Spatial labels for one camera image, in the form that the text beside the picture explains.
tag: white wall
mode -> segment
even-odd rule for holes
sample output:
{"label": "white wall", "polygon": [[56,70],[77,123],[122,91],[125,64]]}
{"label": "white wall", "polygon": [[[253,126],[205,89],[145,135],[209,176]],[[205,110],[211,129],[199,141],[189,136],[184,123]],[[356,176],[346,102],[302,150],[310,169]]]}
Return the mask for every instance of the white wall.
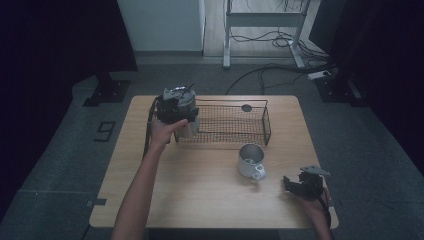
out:
{"label": "white wall", "polygon": [[204,0],[118,0],[134,51],[202,51]]}

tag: metal wire basket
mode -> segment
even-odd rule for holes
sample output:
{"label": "metal wire basket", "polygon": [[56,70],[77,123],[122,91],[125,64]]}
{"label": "metal wire basket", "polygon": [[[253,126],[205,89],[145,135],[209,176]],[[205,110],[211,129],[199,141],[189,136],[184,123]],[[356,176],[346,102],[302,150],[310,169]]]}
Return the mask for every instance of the metal wire basket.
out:
{"label": "metal wire basket", "polygon": [[177,142],[236,142],[268,145],[271,125],[267,100],[200,100],[199,132]]}

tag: power strip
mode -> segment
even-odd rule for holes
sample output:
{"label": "power strip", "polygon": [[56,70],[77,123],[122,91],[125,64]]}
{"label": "power strip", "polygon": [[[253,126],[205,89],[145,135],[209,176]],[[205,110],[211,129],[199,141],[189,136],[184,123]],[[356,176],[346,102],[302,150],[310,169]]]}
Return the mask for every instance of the power strip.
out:
{"label": "power strip", "polygon": [[329,71],[322,71],[322,72],[308,74],[309,80],[315,80],[319,78],[331,78],[331,73]]}

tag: forearm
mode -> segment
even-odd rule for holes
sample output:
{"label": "forearm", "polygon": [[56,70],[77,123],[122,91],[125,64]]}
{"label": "forearm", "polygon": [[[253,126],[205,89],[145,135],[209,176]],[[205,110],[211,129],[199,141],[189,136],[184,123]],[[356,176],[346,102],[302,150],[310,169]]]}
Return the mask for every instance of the forearm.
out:
{"label": "forearm", "polygon": [[142,239],[149,215],[159,158],[164,146],[151,145],[125,194],[112,239]]}

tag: electrical cord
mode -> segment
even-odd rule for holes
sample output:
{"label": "electrical cord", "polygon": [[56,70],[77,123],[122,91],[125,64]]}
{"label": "electrical cord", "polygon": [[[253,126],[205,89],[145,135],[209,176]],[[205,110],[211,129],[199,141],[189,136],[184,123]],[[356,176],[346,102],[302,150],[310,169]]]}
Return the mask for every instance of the electrical cord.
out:
{"label": "electrical cord", "polygon": [[[264,67],[261,68],[257,68],[254,70],[251,70],[245,74],[243,74],[241,77],[239,77],[236,81],[234,81],[230,87],[227,89],[227,91],[225,92],[225,95],[228,95],[228,93],[230,92],[230,90],[237,84],[239,83],[243,78],[245,78],[246,76],[252,74],[252,73],[256,73],[256,72],[262,72],[262,71],[266,71],[269,69],[281,69],[281,70],[286,70],[286,71],[291,71],[291,72],[295,72],[295,73],[301,73],[301,74],[309,74],[309,73],[314,73],[314,72],[320,72],[320,71],[324,71],[324,70],[328,70],[331,68],[334,68],[335,65],[332,62],[323,64],[321,66],[318,67],[314,67],[314,68],[309,68],[309,69],[299,69],[296,67],[291,67],[291,66],[287,66],[287,65],[281,65],[281,64],[275,64],[275,63],[271,63],[271,64],[267,64]],[[259,80],[259,83],[261,85],[261,88],[265,89],[264,85],[261,83],[261,81],[263,82],[263,80]]]}
{"label": "electrical cord", "polygon": [[147,119],[147,126],[146,126],[146,139],[144,141],[144,151],[143,151],[143,158],[144,156],[146,156],[147,150],[149,149],[150,146],[150,136],[152,134],[152,120],[153,120],[153,114],[157,105],[158,100],[162,98],[162,95],[157,96],[153,102],[152,102],[152,106],[150,107],[149,110],[149,116]]}

